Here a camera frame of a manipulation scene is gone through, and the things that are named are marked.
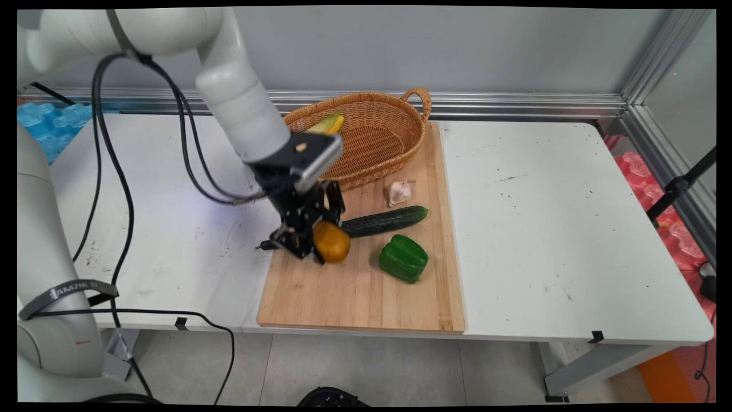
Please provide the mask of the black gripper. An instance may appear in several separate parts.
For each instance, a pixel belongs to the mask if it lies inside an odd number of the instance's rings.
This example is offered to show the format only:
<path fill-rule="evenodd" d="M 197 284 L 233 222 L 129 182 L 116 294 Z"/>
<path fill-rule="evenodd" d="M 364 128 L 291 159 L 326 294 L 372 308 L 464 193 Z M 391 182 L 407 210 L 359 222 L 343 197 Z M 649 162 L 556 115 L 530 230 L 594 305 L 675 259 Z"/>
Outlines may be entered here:
<path fill-rule="evenodd" d="M 269 247 L 286 250 L 300 260 L 325 264 L 316 249 L 312 225 L 319 220 L 341 224 L 345 201 L 340 184 L 332 180 L 317 181 L 311 188 L 299 191 L 296 186 L 301 176 L 293 174 L 291 166 L 253 163 L 250 168 L 281 216 L 280 226 L 269 237 Z"/>

